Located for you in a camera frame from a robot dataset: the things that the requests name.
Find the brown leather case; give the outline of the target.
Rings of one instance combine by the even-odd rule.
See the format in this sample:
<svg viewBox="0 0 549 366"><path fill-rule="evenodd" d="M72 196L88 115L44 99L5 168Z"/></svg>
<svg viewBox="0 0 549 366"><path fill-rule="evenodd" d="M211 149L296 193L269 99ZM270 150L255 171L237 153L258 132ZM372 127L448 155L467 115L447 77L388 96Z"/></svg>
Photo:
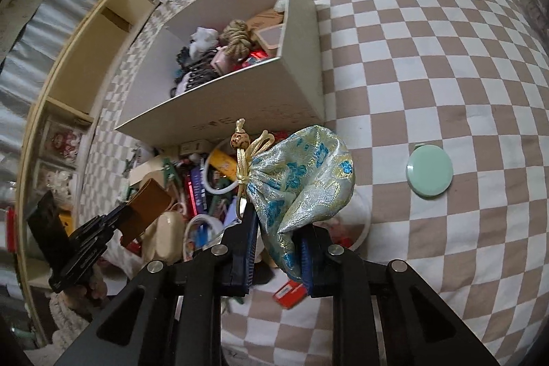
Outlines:
<svg viewBox="0 0 549 366"><path fill-rule="evenodd" d="M118 226L122 233L120 244L127 248L170 208L171 203L170 195L154 179L147 180L123 208L123 218Z"/></svg>

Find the blue floral brocade pouch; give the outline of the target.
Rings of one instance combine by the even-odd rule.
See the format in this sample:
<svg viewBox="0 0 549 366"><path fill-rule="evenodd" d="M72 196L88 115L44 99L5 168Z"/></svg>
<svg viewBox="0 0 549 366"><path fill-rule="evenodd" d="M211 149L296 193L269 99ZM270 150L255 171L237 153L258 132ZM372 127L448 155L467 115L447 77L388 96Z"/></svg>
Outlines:
<svg viewBox="0 0 549 366"><path fill-rule="evenodd" d="M251 139L236 121L237 199L251 204L265 248L293 281L302 279L294 232L333 218L354 193L353 157L340 137L324 126L308 126L275 142L264 130Z"/></svg>

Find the beige oval case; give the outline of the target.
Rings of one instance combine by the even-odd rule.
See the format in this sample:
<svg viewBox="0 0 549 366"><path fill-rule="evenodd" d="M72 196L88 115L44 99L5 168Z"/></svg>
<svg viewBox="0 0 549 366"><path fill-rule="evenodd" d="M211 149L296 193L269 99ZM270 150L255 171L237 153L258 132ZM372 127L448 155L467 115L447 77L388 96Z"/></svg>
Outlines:
<svg viewBox="0 0 549 366"><path fill-rule="evenodd" d="M141 253L145 263L160 260L172 265L183 258L186 222L176 211L164 212L146 228Z"/></svg>

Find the white tape roll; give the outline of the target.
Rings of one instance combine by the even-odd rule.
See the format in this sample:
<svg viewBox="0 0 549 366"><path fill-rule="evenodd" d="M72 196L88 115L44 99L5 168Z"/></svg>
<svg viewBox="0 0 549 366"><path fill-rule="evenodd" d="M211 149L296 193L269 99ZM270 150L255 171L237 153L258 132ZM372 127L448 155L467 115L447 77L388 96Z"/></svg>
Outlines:
<svg viewBox="0 0 549 366"><path fill-rule="evenodd" d="M218 218L197 215L186 225L183 235L183 260L190 261L195 252L215 244L223 232L223 224Z"/></svg>

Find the wooden side shelf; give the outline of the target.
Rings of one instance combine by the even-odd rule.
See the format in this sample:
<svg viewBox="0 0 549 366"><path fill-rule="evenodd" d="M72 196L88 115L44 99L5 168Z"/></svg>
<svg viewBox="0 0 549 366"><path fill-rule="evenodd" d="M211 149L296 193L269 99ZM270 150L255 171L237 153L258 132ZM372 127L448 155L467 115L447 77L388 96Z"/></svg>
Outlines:
<svg viewBox="0 0 549 366"><path fill-rule="evenodd" d="M111 79L158 7L157 0L98 0L65 42L60 55L30 107L21 147L21 161L15 196L16 265L25 308L32 321L36 345L48 344L43 312L35 295L47 291L47 263L32 256L25 213L32 206L34 173L43 159L40 148L46 120L57 118L84 130L76 158L76 189L73 212L79 212L85 167Z"/></svg>

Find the orange red lighter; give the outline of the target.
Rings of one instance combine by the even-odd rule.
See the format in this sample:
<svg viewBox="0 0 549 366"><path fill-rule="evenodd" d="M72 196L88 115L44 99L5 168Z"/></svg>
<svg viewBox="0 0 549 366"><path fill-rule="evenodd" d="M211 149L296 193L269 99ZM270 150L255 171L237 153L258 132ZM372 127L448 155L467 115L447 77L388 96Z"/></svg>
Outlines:
<svg viewBox="0 0 549 366"><path fill-rule="evenodd" d="M292 309L307 296L306 287L293 280L288 280L273 294L273 300L284 309Z"/></svg>

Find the mint green round mirror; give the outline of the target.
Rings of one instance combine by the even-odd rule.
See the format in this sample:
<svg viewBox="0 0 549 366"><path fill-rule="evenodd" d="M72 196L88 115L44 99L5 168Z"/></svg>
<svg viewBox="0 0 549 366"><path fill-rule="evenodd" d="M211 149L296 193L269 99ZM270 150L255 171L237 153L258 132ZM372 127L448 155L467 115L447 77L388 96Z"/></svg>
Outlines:
<svg viewBox="0 0 549 366"><path fill-rule="evenodd" d="M418 145L409 155L406 177L411 189L423 198L444 193L453 180L453 165L447 152L436 145Z"/></svg>

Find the yellow tube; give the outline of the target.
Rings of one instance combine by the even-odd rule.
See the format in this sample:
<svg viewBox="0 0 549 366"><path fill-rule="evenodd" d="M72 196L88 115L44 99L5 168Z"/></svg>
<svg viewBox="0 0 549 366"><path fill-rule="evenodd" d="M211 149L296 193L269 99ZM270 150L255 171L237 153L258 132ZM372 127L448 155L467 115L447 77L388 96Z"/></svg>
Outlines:
<svg viewBox="0 0 549 366"><path fill-rule="evenodd" d="M237 161L225 152L214 149L209 154L209 164L232 181L237 180Z"/></svg>

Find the white cardboard shoe box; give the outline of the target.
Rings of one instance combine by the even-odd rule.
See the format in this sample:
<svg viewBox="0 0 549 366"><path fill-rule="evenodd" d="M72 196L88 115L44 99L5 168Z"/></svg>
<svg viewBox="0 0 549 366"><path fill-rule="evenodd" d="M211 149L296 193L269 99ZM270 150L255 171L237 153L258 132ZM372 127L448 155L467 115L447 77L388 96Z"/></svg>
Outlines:
<svg viewBox="0 0 549 366"><path fill-rule="evenodd" d="M297 130L325 119L314 0L287 0L276 56L170 96L176 55L200 26L222 30L276 0L192 0L156 33L144 33L129 61L137 71L116 130L153 147L227 138L245 119L249 133Z"/></svg>

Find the checkered bed sheet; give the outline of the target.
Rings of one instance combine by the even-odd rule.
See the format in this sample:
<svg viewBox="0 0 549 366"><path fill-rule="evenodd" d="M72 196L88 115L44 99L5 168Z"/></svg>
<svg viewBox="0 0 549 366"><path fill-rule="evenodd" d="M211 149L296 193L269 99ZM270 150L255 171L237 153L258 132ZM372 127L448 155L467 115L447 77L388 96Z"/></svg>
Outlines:
<svg viewBox="0 0 549 366"><path fill-rule="evenodd" d="M140 36L192 0L171 0ZM395 258L464 319L499 363L516 365L548 320L548 55L518 0L315 0L327 125L354 158L367 260ZM115 123L137 71L129 50L91 146L80 219L127 187L135 140ZM453 165L423 198L406 166L418 145Z"/></svg>

